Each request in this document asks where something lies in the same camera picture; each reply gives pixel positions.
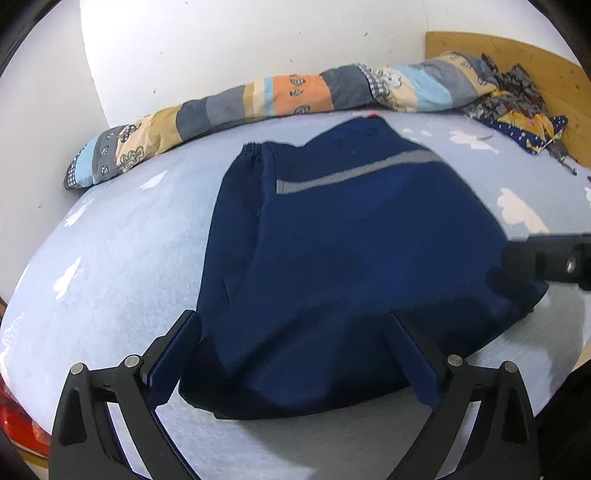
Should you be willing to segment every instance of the navy blue fabric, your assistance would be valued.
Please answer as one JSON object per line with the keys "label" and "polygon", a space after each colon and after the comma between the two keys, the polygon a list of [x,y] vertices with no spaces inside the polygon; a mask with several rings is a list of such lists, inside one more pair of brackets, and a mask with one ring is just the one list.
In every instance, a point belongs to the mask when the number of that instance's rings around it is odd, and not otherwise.
{"label": "navy blue fabric", "polygon": [[276,194],[278,179],[423,149],[381,118],[303,147],[244,147],[213,212],[202,341],[179,387],[186,401],[245,420],[348,406],[407,385],[388,312],[406,312],[445,354],[465,356],[534,307],[547,285],[504,282],[506,237],[444,162]]}

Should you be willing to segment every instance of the metal screw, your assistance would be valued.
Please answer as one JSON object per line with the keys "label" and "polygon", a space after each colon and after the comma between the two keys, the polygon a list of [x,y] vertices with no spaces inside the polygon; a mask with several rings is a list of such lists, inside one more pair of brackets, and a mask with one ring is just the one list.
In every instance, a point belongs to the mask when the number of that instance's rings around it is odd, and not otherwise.
{"label": "metal screw", "polygon": [[126,367],[133,368],[139,363],[139,357],[137,355],[130,355],[123,363]]}
{"label": "metal screw", "polygon": [[566,272],[572,275],[576,269],[577,259],[575,257],[570,257],[566,262]]}
{"label": "metal screw", "polygon": [[447,357],[447,363],[452,367],[459,367],[462,363],[464,363],[464,360],[462,360],[461,356],[450,355]]}
{"label": "metal screw", "polygon": [[84,370],[84,364],[74,364],[72,368],[70,368],[70,372],[72,375],[78,375],[80,372]]}
{"label": "metal screw", "polygon": [[507,370],[510,374],[517,373],[517,365],[513,362],[505,362],[505,370]]}

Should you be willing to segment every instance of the crumpled clothing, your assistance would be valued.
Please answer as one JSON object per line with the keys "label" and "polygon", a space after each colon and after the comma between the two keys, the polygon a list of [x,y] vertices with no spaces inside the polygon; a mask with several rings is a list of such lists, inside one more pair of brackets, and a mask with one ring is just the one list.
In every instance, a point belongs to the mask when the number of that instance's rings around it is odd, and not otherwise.
{"label": "crumpled clothing", "polygon": [[486,54],[482,54],[482,60],[491,68],[499,89],[463,112],[512,138],[532,155],[547,148],[555,158],[567,156],[560,138],[569,121],[564,115],[548,116],[544,97],[525,69],[517,64],[503,73]]}

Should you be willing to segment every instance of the plaid fabric patch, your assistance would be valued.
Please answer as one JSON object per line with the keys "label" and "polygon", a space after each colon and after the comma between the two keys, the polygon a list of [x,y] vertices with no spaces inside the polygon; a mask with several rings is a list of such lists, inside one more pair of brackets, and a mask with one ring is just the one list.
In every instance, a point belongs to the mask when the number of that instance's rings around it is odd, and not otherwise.
{"label": "plaid fabric patch", "polygon": [[79,155],[80,155],[80,153],[78,153],[76,158],[72,161],[72,163],[70,163],[70,166],[68,167],[67,182],[68,182],[68,187],[71,189],[81,189],[82,188],[82,186],[80,186],[76,183],[76,163],[78,162]]}
{"label": "plaid fabric patch", "polygon": [[377,100],[379,97],[386,96],[388,94],[388,87],[384,84],[384,82],[374,73],[372,73],[371,69],[364,65],[363,63],[356,63],[355,66],[361,70],[361,72],[365,75],[369,83],[369,89],[371,90],[371,96],[374,97],[374,100]]}

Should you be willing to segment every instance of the orange fabric patch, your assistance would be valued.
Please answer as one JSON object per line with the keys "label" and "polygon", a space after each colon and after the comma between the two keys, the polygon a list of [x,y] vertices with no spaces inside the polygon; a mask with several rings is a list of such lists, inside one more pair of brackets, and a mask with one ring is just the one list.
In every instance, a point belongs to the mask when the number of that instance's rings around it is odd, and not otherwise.
{"label": "orange fabric patch", "polygon": [[335,109],[329,87],[320,75],[273,77],[273,107],[276,116]]}

